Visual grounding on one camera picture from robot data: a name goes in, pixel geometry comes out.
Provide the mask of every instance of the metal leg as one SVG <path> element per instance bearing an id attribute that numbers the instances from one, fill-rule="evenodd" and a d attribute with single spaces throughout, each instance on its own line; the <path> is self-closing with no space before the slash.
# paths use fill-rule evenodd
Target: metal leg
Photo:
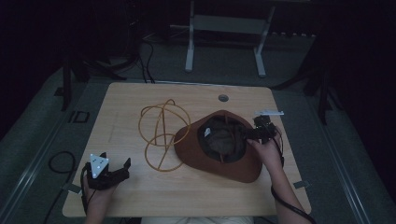
<path id="1" fill-rule="evenodd" d="M 259 77 L 265 77 L 265 69 L 264 63 L 262 61 L 262 48 L 264 47 L 264 42 L 266 37 L 268 36 L 268 30 L 270 29 L 271 20 L 274 16 L 275 7 L 271 7 L 270 13 L 268 15 L 267 22 L 264 24 L 262 28 L 262 38 L 260 40 L 259 46 L 254 48 L 254 57 L 256 59 L 257 71 L 259 73 Z"/>
<path id="2" fill-rule="evenodd" d="M 190 37 L 189 37 L 189 47 L 187 49 L 186 58 L 186 72 L 192 71 L 192 63 L 194 59 L 194 1 L 191 1 L 190 9 Z"/>

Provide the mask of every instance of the gray carpet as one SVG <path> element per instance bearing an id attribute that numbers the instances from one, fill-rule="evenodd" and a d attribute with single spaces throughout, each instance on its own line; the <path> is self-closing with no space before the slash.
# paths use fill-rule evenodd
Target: gray carpet
<path id="1" fill-rule="evenodd" d="M 306 37 L 269 37 L 263 54 L 266 78 L 257 76 L 252 49 L 198 45 L 193 71 L 185 73 L 186 45 L 153 43 L 149 71 L 157 82 L 269 87 L 297 72 L 311 43 L 312 39 Z M 149 45 L 143 45 L 145 62 L 149 54 Z M 128 77 L 129 82 L 142 82 L 139 66 L 120 72 L 120 75 Z M 92 74 L 87 84 L 73 83 L 73 102 L 67 111 L 61 112 L 62 99 L 53 96 L 56 88 L 62 85 L 61 73 L 54 74 L 3 139 L 0 145 L 0 160 L 6 169 L 0 174 L 3 212 L 9 195 L 18 194 L 13 190 L 27 164 L 38 151 L 42 151 L 43 143 L 48 142 L 44 145 L 46 150 L 38 175 L 34 176 L 29 190 L 20 195 L 21 203 L 15 204 L 13 211 L 9 212 L 12 218 L 8 223 L 44 221 L 67 177 L 53 173 L 47 163 L 50 157 L 64 150 L 73 153 L 76 161 L 80 161 L 106 89 L 112 81 Z M 311 215 L 318 223 L 394 223 L 395 205 L 376 175 L 347 115 L 333 106 L 333 110 L 327 112 L 328 125 L 324 127 L 316 114 L 318 97 L 304 96 L 303 86 L 303 82 L 296 83 L 283 91 L 274 91 L 274 96 L 279 109 L 285 111 L 282 120 L 302 178 L 310 184 L 306 190 L 313 207 Z M 87 123 L 69 122 L 73 111 L 90 112 L 90 119 Z M 47 136 L 52 134 L 53 137 L 48 139 Z M 72 166 L 70 156 L 66 154 L 55 158 L 53 164 L 59 170 L 68 170 Z M 65 196 L 63 193 L 55 204 L 48 223 L 83 222 L 82 218 L 62 215 Z M 105 223 L 120 221 L 120 218 L 108 218 Z M 258 218 L 256 221 L 267 223 Z"/>

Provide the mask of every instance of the dark background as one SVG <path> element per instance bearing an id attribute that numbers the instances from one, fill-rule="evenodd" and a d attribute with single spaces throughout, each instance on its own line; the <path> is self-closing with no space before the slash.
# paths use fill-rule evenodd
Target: dark background
<path id="1" fill-rule="evenodd" d="M 239 10 L 238 1 L 196 1 L 196 9 L 242 17 L 266 13 L 257 7 L 262 1 L 243 2 L 244 11 Z M 166 38 L 169 24 L 189 23 L 189 1 L 184 0 L 101 0 L 94 4 L 88 0 L 2 0 L 0 4 L 1 138 L 43 82 L 62 67 L 65 55 L 77 50 L 94 60 L 125 56 L 138 49 L 139 36 L 147 30 Z M 331 86 L 395 200 L 396 4 L 323 0 L 276 5 L 272 32 L 318 36 L 306 66 L 330 71 Z M 128 27 L 133 29 L 132 42 L 125 41 Z"/>

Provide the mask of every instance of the small round hole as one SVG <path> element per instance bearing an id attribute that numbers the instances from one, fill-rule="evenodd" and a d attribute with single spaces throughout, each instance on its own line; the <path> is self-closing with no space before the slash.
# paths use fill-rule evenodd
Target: small round hole
<path id="1" fill-rule="evenodd" d="M 229 100 L 228 95 L 219 95 L 219 100 L 222 102 L 227 102 Z"/>

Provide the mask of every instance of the hat brim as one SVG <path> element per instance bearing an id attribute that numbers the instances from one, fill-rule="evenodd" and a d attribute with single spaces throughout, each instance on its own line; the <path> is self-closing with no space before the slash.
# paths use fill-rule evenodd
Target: hat brim
<path id="1" fill-rule="evenodd" d="M 198 129 L 210 118 L 214 116 L 227 116 L 228 118 L 237 119 L 248 129 L 252 129 L 251 125 L 243 118 L 226 110 L 214 112 L 203 119 L 194 122 L 189 132 L 188 127 L 180 129 L 175 136 L 175 152 L 177 156 L 185 164 L 192 168 L 206 171 L 215 175 L 221 175 L 232 180 L 243 183 L 254 182 L 262 172 L 262 162 L 260 161 L 256 150 L 246 144 L 246 152 L 238 161 L 230 163 L 222 163 L 208 157 L 201 149 L 198 141 Z"/>

